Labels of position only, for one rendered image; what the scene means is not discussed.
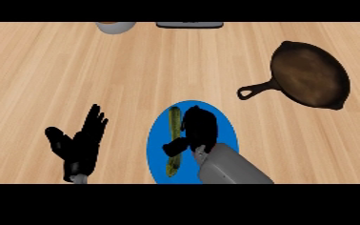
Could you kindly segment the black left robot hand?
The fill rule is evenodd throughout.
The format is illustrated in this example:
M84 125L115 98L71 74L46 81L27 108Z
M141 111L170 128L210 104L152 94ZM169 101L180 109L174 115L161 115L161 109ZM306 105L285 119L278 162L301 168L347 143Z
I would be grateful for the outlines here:
M70 137L56 127L45 129L51 149L64 160L64 180L71 182L71 176L95 172L101 142L105 135L108 119L98 104L90 108L82 130Z

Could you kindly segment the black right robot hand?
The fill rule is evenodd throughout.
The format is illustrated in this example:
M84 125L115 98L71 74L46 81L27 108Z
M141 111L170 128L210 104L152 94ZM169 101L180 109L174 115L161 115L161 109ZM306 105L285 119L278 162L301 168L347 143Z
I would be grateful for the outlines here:
M205 111L200 106L188 109L182 122L185 137L177 137L170 143L164 144L164 151L169 157L174 157L188 148L195 149L205 146L204 151L211 152L219 138L219 124L216 115Z

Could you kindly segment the green squash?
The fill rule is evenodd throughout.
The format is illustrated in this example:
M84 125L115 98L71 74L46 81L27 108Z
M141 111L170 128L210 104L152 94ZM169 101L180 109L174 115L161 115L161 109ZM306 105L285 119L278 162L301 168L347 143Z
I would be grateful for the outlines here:
M169 110L169 127L172 133L172 139L180 136L182 127L182 111L177 107L172 107ZM166 175L173 177L177 174L182 163L182 154L172 157L166 164Z

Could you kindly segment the blue plate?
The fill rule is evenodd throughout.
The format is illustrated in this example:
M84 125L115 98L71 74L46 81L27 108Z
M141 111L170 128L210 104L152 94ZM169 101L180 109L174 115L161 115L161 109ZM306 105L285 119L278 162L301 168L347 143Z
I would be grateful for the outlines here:
M197 100L185 100L174 104L174 107L185 113L192 106L200 106L205 111L211 112L217 117L219 124L219 142L239 151L236 131L223 112L207 102ZM198 179L200 166L195 161L192 150L182 152L182 162L177 173L173 177L166 174L166 164L169 156L166 155L163 146L172 141L172 130L169 126L169 109L160 114L148 135L146 158L152 177L158 184L201 184Z

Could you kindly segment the dark cast iron pan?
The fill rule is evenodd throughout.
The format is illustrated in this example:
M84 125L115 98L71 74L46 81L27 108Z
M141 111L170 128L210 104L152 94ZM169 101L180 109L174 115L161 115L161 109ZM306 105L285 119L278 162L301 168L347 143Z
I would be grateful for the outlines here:
M267 82L239 88L241 100L278 90L307 107L335 111L344 107L350 95L349 75L338 59L321 47L285 41L272 55L270 72Z

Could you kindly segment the dark grey flat appliance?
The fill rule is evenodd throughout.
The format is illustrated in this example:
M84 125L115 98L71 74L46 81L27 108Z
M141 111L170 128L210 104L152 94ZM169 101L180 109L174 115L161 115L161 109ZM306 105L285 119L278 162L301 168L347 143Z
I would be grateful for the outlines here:
M225 22L157 22L157 26L164 29L219 29Z

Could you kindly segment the grey bowl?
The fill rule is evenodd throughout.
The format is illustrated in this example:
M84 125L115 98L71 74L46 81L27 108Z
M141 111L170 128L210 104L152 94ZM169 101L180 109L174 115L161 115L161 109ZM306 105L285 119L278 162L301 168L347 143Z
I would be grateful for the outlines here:
M113 22L113 23L96 23L99 30L107 34L121 34L126 31L129 31L135 25L136 22Z

